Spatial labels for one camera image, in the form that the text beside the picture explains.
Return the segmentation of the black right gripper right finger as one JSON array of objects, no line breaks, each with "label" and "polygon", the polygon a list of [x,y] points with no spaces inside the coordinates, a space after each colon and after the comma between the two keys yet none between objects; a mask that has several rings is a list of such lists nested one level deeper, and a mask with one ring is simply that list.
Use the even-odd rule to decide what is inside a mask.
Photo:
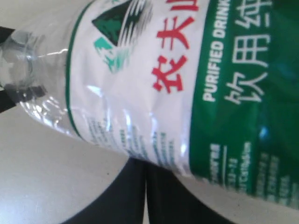
[{"label": "black right gripper right finger", "polygon": [[297,224],[298,210],[146,165],[151,224]]}]

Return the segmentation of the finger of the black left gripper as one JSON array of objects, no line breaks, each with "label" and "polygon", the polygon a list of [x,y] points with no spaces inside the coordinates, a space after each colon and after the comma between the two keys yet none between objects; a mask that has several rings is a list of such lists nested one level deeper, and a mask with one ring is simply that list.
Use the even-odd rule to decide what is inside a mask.
[{"label": "finger of the black left gripper", "polygon": [[14,31],[15,29],[12,28],[0,27],[0,45],[3,45],[7,40],[13,41],[11,35]]},{"label": "finger of the black left gripper", "polygon": [[5,112],[20,102],[28,102],[43,97],[45,93],[41,86],[18,89],[14,85],[5,85],[4,90],[0,91],[0,112]]}]

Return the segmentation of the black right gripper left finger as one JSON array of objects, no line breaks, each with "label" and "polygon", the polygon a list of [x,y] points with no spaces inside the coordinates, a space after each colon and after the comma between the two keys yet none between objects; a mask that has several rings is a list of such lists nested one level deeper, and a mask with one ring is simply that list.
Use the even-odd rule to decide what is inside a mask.
[{"label": "black right gripper left finger", "polygon": [[142,224],[146,164],[129,159],[110,186],[65,224]]}]

